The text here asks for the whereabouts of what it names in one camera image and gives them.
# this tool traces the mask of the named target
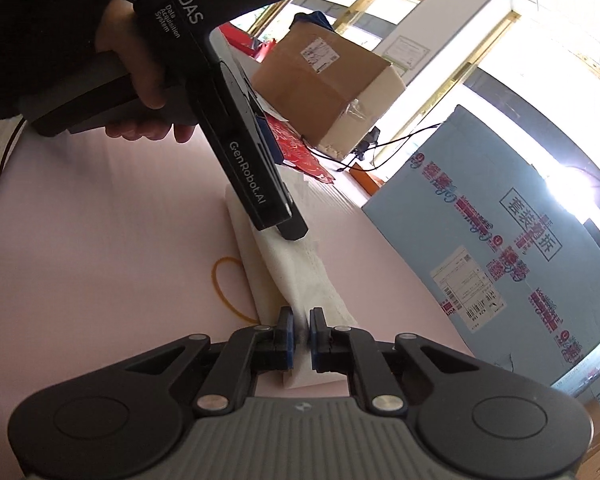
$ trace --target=black cord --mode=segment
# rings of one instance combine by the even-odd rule
[[[336,162],[337,164],[341,165],[343,167],[343,170],[349,169],[349,170],[355,170],[355,171],[361,171],[362,173],[368,173],[369,171],[374,171],[377,170],[378,168],[382,168],[386,163],[388,163],[392,157],[394,157],[401,149],[402,147],[407,143],[407,141],[409,139],[411,139],[411,137],[413,137],[416,134],[419,134],[420,132],[424,132],[425,130],[430,130],[431,128],[437,128],[438,126],[440,126],[440,124],[442,123],[438,123],[438,124],[432,124],[431,126],[427,126],[426,128],[421,128],[419,130],[416,130],[413,133],[410,133],[407,136],[404,137],[400,137],[399,139],[394,139],[394,140],[390,140],[389,142],[383,142],[382,144],[376,144],[374,147],[369,146],[363,153],[368,152],[369,150],[376,150],[377,147],[379,146],[387,146],[389,144],[393,144],[394,142],[400,142],[401,140],[403,140],[404,142],[402,143],[402,145],[395,150],[395,152],[393,152],[386,161],[382,162],[381,164],[379,164],[378,166],[374,166],[372,167],[370,170],[359,170],[358,168],[354,168],[352,166],[349,166],[348,164],[344,164],[343,162],[340,162],[339,160],[336,160],[335,158],[329,156],[329,155],[323,155],[322,153],[316,152],[307,142],[306,139],[304,138],[304,136],[301,137],[302,143],[304,144],[304,146],[309,150],[309,152],[312,155],[315,156],[319,156],[320,158],[325,158],[327,160],[330,160],[331,162]]]
[[[2,175],[2,172],[4,171],[4,165],[7,162],[7,156],[9,155],[9,150],[11,149],[11,145],[13,144],[13,141],[16,139],[16,136],[18,135],[19,131],[22,129],[25,122],[26,122],[26,119],[24,117],[21,118],[20,122],[18,123],[18,126],[16,126],[16,129],[11,134],[11,137],[9,137],[9,142],[7,142],[7,147],[4,149],[4,153],[2,154],[2,159],[0,160],[0,176]]]
[[[595,176],[593,173],[591,173],[590,171],[585,170],[584,168],[579,168],[578,166],[566,166],[567,168],[571,168],[572,170],[578,170],[581,171],[582,173],[585,173],[587,175],[589,175],[593,180],[596,180],[600,183],[600,177]]]
[[[357,161],[357,160],[358,160],[357,156],[354,156],[354,157],[351,159],[351,161],[350,161],[350,162],[347,162],[347,163],[344,165],[344,167],[343,167],[343,168],[338,168],[338,169],[336,170],[336,173],[342,173],[342,172],[343,172],[343,171],[345,171],[345,170],[350,170],[350,169],[353,167],[353,165],[356,163],[356,161]]]

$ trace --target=wall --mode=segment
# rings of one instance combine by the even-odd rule
[[[407,122],[511,10],[510,0],[423,0],[374,52],[393,56],[394,45],[407,38],[425,52],[402,74],[404,94],[378,121],[381,142]]]

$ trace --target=barcode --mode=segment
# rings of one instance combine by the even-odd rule
[[[320,73],[331,66],[340,56],[322,38],[317,38],[306,49],[300,52],[313,69]]]
[[[448,286],[445,287],[445,294],[449,298],[449,301],[451,301],[451,304],[456,308],[456,310],[462,308],[462,305],[458,301],[458,298],[456,298],[456,295]]]
[[[472,308],[468,308],[466,310],[466,314],[467,314],[467,316],[469,316],[469,319],[471,319],[471,321],[477,321],[478,316],[476,316],[476,314]]]

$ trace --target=yellow rubber band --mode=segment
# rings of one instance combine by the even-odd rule
[[[234,258],[232,256],[225,256],[224,258],[220,258],[218,261],[216,261],[216,263],[214,263],[213,268],[211,269],[211,281],[214,284],[214,289],[216,290],[216,294],[218,295],[218,297],[220,298],[220,300],[226,305],[226,307],[231,312],[233,312],[236,316],[238,316],[240,319],[246,321],[247,323],[251,323],[251,324],[254,324],[254,325],[259,324],[260,322],[257,319],[253,319],[252,317],[245,316],[237,308],[235,308],[231,304],[231,301],[229,301],[226,298],[226,296],[222,293],[222,289],[220,288],[220,284],[218,283],[218,276],[217,276],[217,274],[218,274],[218,267],[220,266],[220,264],[223,264],[225,262],[231,262],[231,263],[240,265],[244,269],[244,266],[242,265],[242,262],[238,258]]]

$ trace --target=shipping label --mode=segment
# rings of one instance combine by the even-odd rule
[[[433,270],[431,277],[472,333],[507,306],[491,280],[463,246]],[[446,302],[443,303],[443,309],[447,315],[451,314],[445,307]]]
[[[300,54],[318,74],[340,58],[322,38],[313,40]]]

